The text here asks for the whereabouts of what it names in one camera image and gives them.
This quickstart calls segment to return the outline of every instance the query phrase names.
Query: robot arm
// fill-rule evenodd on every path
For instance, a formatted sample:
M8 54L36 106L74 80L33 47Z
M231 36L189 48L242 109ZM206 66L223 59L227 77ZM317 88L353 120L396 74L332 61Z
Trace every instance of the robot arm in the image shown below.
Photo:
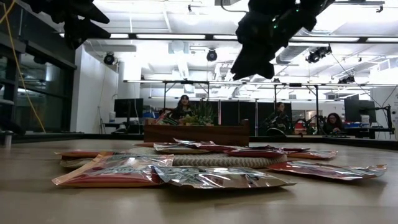
M243 45L231 73L234 80L251 75L271 79L274 66L269 63L281 47L301 28L311 31L316 16L335 0L249 0L249 12L239 22L236 36Z

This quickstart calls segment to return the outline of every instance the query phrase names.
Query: spotlight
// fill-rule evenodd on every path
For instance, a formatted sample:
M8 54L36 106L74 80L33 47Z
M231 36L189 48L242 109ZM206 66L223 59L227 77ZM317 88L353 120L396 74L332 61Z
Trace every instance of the spotlight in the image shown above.
M308 63L317 63L330 53L332 53L330 45L328 47L319 47L316 50L310 51L310 54L305 60Z
M354 76L350 75L347 78L342 78L342 79L338 80L337 84L349 84L349 83L354 83L354 82L355 82Z
M215 49L210 49L209 52L207 53L206 59L209 62L214 62L215 60L217 60L216 50Z
M104 58L104 63L106 65L114 65L116 63L116 59L114 57L114 53L113 52L106 53L106 56Z

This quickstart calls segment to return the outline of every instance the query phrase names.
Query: long hair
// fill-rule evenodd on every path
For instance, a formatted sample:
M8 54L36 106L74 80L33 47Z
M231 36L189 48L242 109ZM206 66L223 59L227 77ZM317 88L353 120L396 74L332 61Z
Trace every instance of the long hair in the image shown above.
M178 101L178 104L177 104L177 111L182 110L182 108L184 107L184 105L182 105L182 103L181 103L182 99L184 99L184 98L186 98L186 99L188 100L188 104L186 105L186 107L187 107L187 108L191 108L191 104L190 104L190 102L189 102L189 96L187 96L187 95L182 95L181 98L180 98L180 100Z
M332 124L330 122L330 116L334 116L336 118L336 123L335 124ZM334 126L336 126L337 128L340 128L340 129L343 128L343 122L341 121L340 116L338 116L338 114L336 114L336 113L329 114L328 118L326 119L326 123L329 124L329 125L334 125Z

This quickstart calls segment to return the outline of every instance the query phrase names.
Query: cable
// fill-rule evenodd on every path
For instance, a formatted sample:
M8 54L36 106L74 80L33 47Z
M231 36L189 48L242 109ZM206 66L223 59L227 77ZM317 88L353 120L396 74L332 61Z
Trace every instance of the cable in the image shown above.
M104 92L104 84L105 84L105 77L106 77L106 69L107 67L104 68L104 78L102 79L102 87L101 87L101 94L99 96L99 103L98 103L98 114L99 114L99 125L101 126L101 128L104 129L104 132L106 134L106 130L105 130L105 124L103 123L103 119L101 116L101 101L102 101L102 94Z
M244 12L244 13L248 13L248 12L246 12L246 11L244 11L244 10L229 10L229 9L226 9L225 7L224 7L224 0L221 0L220 1L220 6L221 6L221 8L223 8L225 11L227 11L227 12Z
M26 89L26 86L25 86L25 80L24 80L24 77L22 76L21 68L20 68L19 62L18 62L17 53L16 53L16 51L15 51L14 41L13 41L13 39L12 39L11 27L10 27L10 23L9 23L9 21L8 21L8 16L7 16L7 15L8 15L8 13L9 13L10 9L12 8L12 6L14 5L14 3L15 3L15 0L11 3L10 8L9 8L8 11L7 11L6 5L5 5L4 3L2 4L2 6L3 6L3 8L4 8L4 13L5 13L5 15L4 15L3 17L6 18L7 29L8 29L8 33L9 33L9 37L10 37L10 42L11 42L11 47L12 47L12 53L14 54L15 63L16 63L16 65L17 65L18 73L19 73L19 76L20 76L21 81L22 81L22 86L23 86L24 89L25 89L25 93L26 93L27 100L28 100L28 102L29 102L29 104L30 104L30 107L32 108L33 113L35 114L35 116L36 116L36 118L37 118L37 121L38 121L39 124L40 124L40 127L42 128L42 131L43 131L44 133L46 133L46 132L45 132L45 128L44 128L44 126L43 126L43 123L42 123L42 121L40 120L39 116L37 115L36 109L35 109L35 107L33 106L32 101L30 100L30 96L29 96L29 94L28 94L28 92L27 92L27 89Z
M15 5L15 1L16 1L16 0L13 0L13 1L11 2L11 5L10 5L10 7L8 8L8 10L6 9L6 4L3 3L3 5L4 5L4 15L3 15L2 18L0 19L0 24L3 22L3 20L4 20L5 18L8 17L8 14L11 12L11 9L12 9L12 8L14 7L14 5Z

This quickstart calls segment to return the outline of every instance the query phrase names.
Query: fluorescent light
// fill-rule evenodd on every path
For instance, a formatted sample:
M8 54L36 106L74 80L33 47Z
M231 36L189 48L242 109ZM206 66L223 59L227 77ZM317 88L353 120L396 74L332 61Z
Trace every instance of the fluorescent light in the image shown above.
M130 83L163 83L161 80L125 80Z
M209 82L209 84L219 84L219 85L242 85L243 82Z
M205 39L205 35L198 34L137 34L138 39Z
M366 40L367 42L398 42L398 38L394 37L386 37L386 38L380 38L380 37L371 37Z
M129 34L111 34L111 38L129 38Z
M296 42L289 42L289 46L292 47L328 47L329 44L317 44L317 43L296 43Z
M236 35L214 35L213 39L215 39L215 40L237 40L238 37Z
M292 37L291 41L307 41L307 42L356 42L359 37Z

